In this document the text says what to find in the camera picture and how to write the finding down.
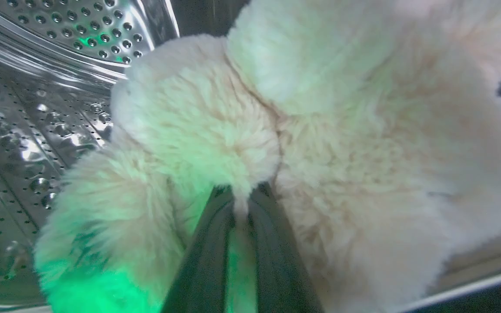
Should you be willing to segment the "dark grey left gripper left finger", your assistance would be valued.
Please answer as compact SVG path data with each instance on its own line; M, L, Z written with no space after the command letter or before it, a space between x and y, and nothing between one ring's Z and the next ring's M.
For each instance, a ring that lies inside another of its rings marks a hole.
M215 187L167 293L162 313L224 313L229 233L234 227L230 186Z

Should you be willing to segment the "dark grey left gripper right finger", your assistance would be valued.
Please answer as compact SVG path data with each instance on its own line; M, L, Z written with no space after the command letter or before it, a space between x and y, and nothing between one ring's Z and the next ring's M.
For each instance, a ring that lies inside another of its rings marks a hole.
M257 262L259 313L322 313L284 209L269 183L248 200Z

